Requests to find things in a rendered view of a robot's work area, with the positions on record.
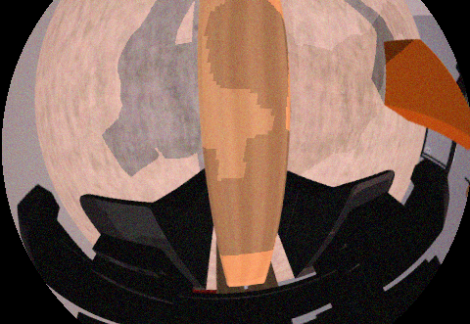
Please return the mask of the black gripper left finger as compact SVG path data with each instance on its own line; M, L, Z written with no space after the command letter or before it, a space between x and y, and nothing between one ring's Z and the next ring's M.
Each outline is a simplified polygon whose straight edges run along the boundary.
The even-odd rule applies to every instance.
M207 289L214 223L205 169L156 202L86 194L79 205L99 234L158 247L193 289Z

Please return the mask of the brown wooden rail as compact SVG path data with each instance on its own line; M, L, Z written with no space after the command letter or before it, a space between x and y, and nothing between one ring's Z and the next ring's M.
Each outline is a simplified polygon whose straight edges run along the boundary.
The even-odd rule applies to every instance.
M231 288L265 282L281 221L291 111L281 7L281 0L200 0L203 159Z

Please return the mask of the brown wooden post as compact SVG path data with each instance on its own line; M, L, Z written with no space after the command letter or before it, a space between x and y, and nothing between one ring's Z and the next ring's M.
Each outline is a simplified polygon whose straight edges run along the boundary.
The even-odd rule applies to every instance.
M243 292L254 292L255 290L265 290L269 288L278 288L278 282L277 282L277 277L275 277L274 269L273 269L273 264L269 265L269 269L267 269L267 274L265 278L265 282L262 282L262 284L257 284L257 285L251 285L248 286L248 289L244 290L244 286L238 286L238 288L231 288L231 286L227 285L226 277L224 277L224 270L222 268L222 261L220 261L220 256L219 256L219 248L218 248L218 242L216 242L216 247L215 247L215 252L216 252L216 292L220 294L228 294L228 293L243 293Z

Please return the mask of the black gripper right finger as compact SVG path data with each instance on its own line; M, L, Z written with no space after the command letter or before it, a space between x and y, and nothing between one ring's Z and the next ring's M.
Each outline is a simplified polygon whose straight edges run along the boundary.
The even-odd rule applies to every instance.
M389 192L393 180L395 173L384 170L332 187L287 170L278 237L294 277L313 273L313 263L332 242L346 215Z

